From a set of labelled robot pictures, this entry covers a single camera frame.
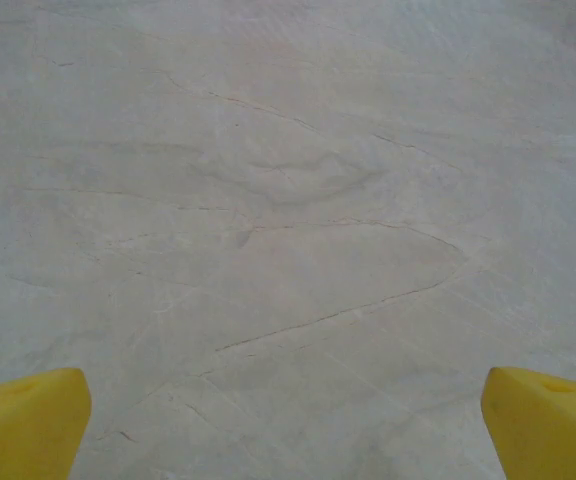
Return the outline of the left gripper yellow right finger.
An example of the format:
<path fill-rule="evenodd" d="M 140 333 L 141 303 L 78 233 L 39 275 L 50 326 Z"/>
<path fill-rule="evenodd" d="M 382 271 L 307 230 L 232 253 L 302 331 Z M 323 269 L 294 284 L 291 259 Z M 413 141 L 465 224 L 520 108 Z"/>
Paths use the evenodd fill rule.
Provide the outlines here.
<path fill-rule="evenodd" d="M 576 381 L 495 367 L 483 418 L 506 478 L 576 480 Z"/>

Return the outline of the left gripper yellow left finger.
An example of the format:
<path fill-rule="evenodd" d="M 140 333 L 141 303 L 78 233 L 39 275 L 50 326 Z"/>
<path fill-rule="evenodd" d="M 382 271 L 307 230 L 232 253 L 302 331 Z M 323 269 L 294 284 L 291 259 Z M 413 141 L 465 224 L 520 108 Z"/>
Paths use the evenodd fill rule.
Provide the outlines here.
<path fill-rule="evenodd" d="M 0 479 L 66 479 L 91 415 L 79 368 L 0 384 Z"/>

